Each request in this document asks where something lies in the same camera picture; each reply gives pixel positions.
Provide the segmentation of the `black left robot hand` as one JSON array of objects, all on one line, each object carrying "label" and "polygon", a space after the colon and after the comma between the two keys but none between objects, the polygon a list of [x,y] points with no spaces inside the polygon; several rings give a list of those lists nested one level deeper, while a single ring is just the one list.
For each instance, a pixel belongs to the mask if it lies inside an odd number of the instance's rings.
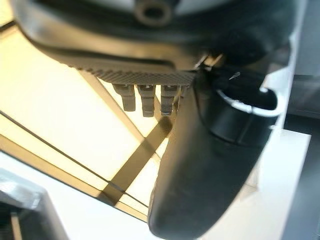
[{"label": "black left robot hand", "polygon": [[150,197],[149,230],[205,234],[232,204],[285,108],[264,87],[289,63],[295,0],[12,0],[23,35],[52,59],[111,83],[145,117],[180,106]]}]

